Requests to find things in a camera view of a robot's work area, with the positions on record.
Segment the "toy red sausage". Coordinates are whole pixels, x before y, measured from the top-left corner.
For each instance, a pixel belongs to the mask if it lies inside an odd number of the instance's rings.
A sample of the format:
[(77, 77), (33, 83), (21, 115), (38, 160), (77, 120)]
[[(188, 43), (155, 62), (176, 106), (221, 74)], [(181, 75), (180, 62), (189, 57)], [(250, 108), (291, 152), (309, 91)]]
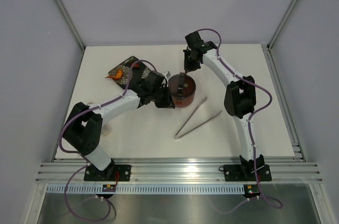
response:
[(134, 63), (131, 63), (130, 67), (133, 68), (133, 69), (139, 68), (140, 67), (139, 62), (135, 61)]

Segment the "grey transparent lid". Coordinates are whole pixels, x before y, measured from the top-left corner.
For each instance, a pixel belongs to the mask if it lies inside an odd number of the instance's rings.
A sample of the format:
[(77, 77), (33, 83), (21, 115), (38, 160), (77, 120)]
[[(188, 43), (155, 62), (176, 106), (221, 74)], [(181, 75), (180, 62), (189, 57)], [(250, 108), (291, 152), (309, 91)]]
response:
[(178, 100), (193, 96), (197, 88), (195, 80), (186, 73), (173, 75), (168, 81), (168, 86), (171, 96)]

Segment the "red steel lunch box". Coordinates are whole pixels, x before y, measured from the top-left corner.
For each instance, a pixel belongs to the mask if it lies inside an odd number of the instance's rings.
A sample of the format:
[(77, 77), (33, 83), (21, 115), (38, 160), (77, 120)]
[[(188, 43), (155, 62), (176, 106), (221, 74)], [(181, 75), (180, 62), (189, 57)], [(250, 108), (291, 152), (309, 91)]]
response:
[(184, 108), (193, 102), (197, 86), (191, 76), (185, 73), (173, 75), (168, 85), (175, 107)]

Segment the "metal food tongs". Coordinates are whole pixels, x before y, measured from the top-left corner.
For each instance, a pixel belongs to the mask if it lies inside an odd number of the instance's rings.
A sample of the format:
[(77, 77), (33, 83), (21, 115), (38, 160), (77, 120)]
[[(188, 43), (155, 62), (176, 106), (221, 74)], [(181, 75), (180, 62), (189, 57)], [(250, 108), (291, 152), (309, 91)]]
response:
[(183, 137), (193, 133), (198, 130), (202, 126), (208, 124), (212, 120), (216, 119), (220, 116), (223, 111), (221, 109), (212, 110), (206, 112), (208, 98), (204, 97), (192, 110), (192, 112), (188, 115), (188, 117), (184, 120), (184, 122), (180, 125), (177, 132), (174, 134), (174, 140), (180, 140)]

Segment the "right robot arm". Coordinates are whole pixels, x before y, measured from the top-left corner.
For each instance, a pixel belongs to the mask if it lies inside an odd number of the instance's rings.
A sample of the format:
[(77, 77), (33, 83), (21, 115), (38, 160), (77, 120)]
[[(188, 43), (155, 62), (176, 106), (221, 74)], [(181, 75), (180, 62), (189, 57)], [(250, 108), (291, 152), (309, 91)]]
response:
[(256, 106), (255, 80), (252, 76), (243, 76), (223, 58), (219, 45), (212, 41), (205, 42), (194, 31), (185, 36), (187, 48), (184, 52), (184, 70), (186, 73), (207, 66), (222, 81), (226, 88), (224, 107), (234, 119), (239, 142), (240, 164), (225, 165), (225, 180), (254, 181), (261, 168), (264, 157), (256, 144), (256, 134), (252, 115)]

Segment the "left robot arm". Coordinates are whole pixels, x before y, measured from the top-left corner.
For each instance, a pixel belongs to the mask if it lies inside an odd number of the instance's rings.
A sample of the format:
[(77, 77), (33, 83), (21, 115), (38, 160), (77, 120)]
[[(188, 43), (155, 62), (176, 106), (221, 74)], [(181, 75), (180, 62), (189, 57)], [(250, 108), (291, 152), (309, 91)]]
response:
[(102, 127), (114, 118), (151, 102), (160, 109), (175, 108), (167, 84), (167, 77), (154, 70), (133, 84), (128, 77), (123, 93), (114, 99), (96, 105), (77, 103), (67, 118), (60, 138), (94, 165), (100, 179), (110, 180), (114, 176), (114, 161), (100, 145)]

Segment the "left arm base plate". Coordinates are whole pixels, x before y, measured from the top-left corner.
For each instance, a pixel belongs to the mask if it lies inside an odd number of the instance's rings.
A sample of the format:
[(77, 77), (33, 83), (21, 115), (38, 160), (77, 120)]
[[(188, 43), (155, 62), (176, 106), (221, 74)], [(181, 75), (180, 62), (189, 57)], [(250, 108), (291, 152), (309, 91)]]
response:
[(84, 181), (87, 182), (128, 182), (131, 176), (131, 165), (110, 166), (101, 171), (91, 165), (85, 169)]

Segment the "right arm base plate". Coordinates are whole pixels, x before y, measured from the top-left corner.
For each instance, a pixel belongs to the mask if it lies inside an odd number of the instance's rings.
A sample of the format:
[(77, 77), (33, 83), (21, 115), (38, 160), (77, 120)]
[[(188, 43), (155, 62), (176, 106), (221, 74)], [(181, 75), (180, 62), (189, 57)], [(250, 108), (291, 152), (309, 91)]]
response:
[[(219, 166), (218, 170), (224, 174), (226, 182), (256, 182), (255, 172), (242, 170), (240, 164)], [(257, 169), (257, 178), (259, 182), (272, 181), (269, 165)]]

